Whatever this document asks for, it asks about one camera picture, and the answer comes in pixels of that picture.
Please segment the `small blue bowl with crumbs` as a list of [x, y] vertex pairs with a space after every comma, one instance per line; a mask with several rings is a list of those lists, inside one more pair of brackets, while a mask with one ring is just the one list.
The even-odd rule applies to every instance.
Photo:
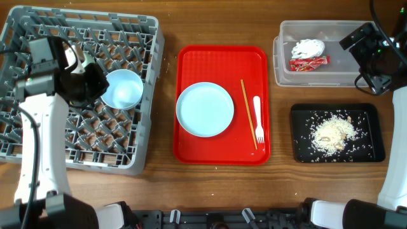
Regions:
[[144, 91], [141, 77], [127, 69], [112, 71], [106, 76], [109, 86], [100, 97], [105, 105], [129, 110], [140, 103]]

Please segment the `white napkin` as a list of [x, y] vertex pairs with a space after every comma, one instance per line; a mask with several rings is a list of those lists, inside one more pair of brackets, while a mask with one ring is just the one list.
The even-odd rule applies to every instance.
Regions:
[[318, 39], [303, 39], [293, 47], [291, 54], [293, 59], [309, 59], [319, 57], [325, 49], [323, 41]]

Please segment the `red snack wrapper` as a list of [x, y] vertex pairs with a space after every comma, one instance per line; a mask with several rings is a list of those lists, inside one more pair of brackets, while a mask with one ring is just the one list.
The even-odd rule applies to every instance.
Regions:
[[319, 66], [329, 65], [330, 62], [331, 58], [329, 55], [312, 57], [308, 59], [291, 59], [289, 60], [289, 67], [291, 71], [309, 72], [314, 71]]

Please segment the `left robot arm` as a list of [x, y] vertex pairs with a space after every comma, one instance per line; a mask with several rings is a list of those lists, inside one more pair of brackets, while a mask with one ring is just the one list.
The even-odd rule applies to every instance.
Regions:
[[1, 228], [141, 228], [125, 202], [99, 210], [74, 198], [67, 181], [64, 129], [68, 104], [64, 92], [94, 101], [109, 83], [97, 64], [85, 73], [54, 71], [55, 93], [39, 94], [19, 105], [24, 114], [22, 173], [14, 207], [1, 211]]

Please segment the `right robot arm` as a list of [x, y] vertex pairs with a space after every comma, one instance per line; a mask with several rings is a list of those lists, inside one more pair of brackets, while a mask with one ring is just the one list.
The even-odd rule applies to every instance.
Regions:
[[296, 213], [298, 227], [406, 228], [406, 7], [400, 9], [391, 36], [370, 1], [372, 23], [340, 41], [359, 64], [359, 77], [373, 96], [393, 93], [394, 133], [387, 175], [375, 204], [352, 199], [346, 204], [306, 198]]

